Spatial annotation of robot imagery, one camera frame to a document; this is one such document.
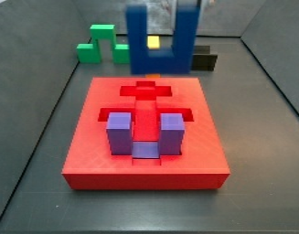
red block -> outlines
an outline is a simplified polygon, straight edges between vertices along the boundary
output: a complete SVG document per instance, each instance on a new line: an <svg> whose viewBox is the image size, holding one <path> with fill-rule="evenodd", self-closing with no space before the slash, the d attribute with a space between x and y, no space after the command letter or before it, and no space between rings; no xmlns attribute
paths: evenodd
<svg viewBox="0 0 299 234"><path fill-rule="evenodd" d="M157 87L163 87L157 90L169 89L167 94L163 92L163 95L159 95L159 91L153 91L153 82ZM142 89L133 91L131 87L137 84ZM139 131L145 135L146 129L150 129L150 135L155 135L153 129L158 128L151 128L150 124L159 124L159 114L183 113L186 133L182 155L163 155L161 159L150 160L133 159L131 155L111 155L107 142L109 109L111 112L130 110L137 125L138 121L142 122L138 120L138 107L143 107L147 112L151 105L157 110L153 109L153 113L149 114L150 120L143 122L145 128L135 130L135 133ZM230 168L199 80L95 78L79 117L63 175L74 189L219 188L230 175Z"/></svg>

gray wall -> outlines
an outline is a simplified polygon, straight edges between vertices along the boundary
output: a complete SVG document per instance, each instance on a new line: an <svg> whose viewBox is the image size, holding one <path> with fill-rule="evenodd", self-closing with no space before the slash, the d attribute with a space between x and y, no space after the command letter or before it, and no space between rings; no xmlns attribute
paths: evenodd
<svg viewBox="0 0 299 234"><path fill-rule="evenodd" d="M114 24L117 31L126 34L125 8L127 4L147 4L149 32L151 34L173 34L171 3L174 0L75 0L87 26L91 24ZM250 20L260 11L265 0L217 0L207 7L199 24L198 35L241 37Z"/></svg>
<svg viewBox="0 0 299 234"><path fill-rule="evenodd" d="M268 0L242 40L299 113L299 0Z"/></svg>
<svg viewBox="0 0 299 234"><path fill-rule="evenodd" d="M89 39L71 0L0 4L0 216Z"/></svg>

purple block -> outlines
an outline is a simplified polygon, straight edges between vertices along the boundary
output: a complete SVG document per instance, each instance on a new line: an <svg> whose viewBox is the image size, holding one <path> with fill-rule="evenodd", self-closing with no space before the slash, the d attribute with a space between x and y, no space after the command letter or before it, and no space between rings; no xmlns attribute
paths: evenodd
<svg viewBox="0 0 299 234"><path fill-rule="evenodd" d="M134 142L133 156L145 159L161 158L158 142Z"/></svg>
<svg viewBox="0 0 299 234"><path fill-rule="evenodd" d="M113 112L107 118L107 139L113 155L133 154L133 115L129 112Z"/></svg>
<svg viewBox="0 0 299 234"><path fill-rule="evenodd" d="M163 113L159 135L159 154L181 155L185 122L181 113Z"/></svg>
<svg viewBox="0 0 299 234"><path fill-rule="evenodd" d="M133 114L113 112L107 118L107 129L131 129Z"/></svg>

gray floor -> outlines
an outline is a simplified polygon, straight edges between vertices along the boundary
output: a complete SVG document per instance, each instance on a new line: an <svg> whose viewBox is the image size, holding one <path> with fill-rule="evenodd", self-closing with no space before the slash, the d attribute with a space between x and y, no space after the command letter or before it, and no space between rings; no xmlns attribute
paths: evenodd
<svg viewBox="0 0 299 234"><path fill-rule="evenodd" d="M232 167L218 191L73 191L60 175L94 76L129 65L82 64L50 121L0 232L299 230L299 118L240 39L202 38L219 53L201 77Z"/></svg>

building block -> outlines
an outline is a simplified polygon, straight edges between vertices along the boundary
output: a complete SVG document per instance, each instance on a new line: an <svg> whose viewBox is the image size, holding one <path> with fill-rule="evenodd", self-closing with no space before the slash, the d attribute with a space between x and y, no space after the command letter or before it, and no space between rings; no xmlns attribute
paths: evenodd
<svg viewBox="0 0 299 234"><path fill-rule="evenodd" d="M129 112L113 112L107 118L107 139L113 155L133 153L133 115Z"/></svg>
<svg viewBox="0 0 299 234"><path fill-rule="evenodd" d="M186 74L191 71L193 47L201 8L178 7L171 48L147 47L147 8L133 5L126 10L133 74Z"/></svg>
<svg viewBox="0 0 299 234"><path fill-rule="evenodd" d="M117 46L115 25L93 25L91 26L93 42L98 43L101 39L110 40L113 48Z"/></svg>
<svg viewBox="0 0 299 234"><path fill-rule="evenodd" d="M161 37L159 36L149 36L147 37L147 46L151 49L161 48Z"/></svg>
<svg viewBox="0 0 299 234"><path fill-rule="evenodd" d="M195 46L193 53L193 70L209 70L215 68L218 54L210 54L210 46Z"/></svg>
<svg viewBox="0 0 299 234"><path fill-rule="evenodd" d="M133 157L143 159L161 158L158 142L134 142Z"/></svg>
<svg viewBox="0 0 299 234"><path fill-rule="evenodd" d="M78 46L79 62L101 63L99 40L106 39L110 40L114 63L130 63L130 47L126 44L118 44L114 25L93 25L91 35L93 43Z"/></svg>
<svg viewBox="0 0 299 234"><path fill-rule="evenodd" d="M114 63L130 63L130 47L118 44L113 50Z"/></svg>
<svg viewBox="0 0 299 234"><path fill-rule="evenodd" d="M101 49L94 44L79 44L78 45L78 56L79 62L82 63L101 63Z"/></svg>
<svg viewBox="0 0 299 234"><path fill-rule="evenodd" d="M146 74L146 78L155 78L155 79L158 79L158 78L161 78L162 77L162 74Z"/></svg>
<svg viewBox="0 0 299 234"><path fill-rule="evenodd" d="M161 113L181 112L185 137L181 155L161 159L114 156L107 141L109 115L102 110L134 109L129 87L169 87L171 95L155 100ZM95 78L65 161L63 176L73 189L217 189L230 168L198 79Z"/></svg>
<svg viewBox="0 0 299 234"><path fill-rule="evenodd" d="M147 46L151 49L161 48L161 37L159 36L149 36L147 37ZM159 73L146 75L146 78L161 78L161 77L162 77L162 75Z"/></svg>
<svg viewBox="0 0 299 234"><path fill-rule="evenodd" d="M181 155L185 122L181 113L162 113L159 154Z"/></svg>

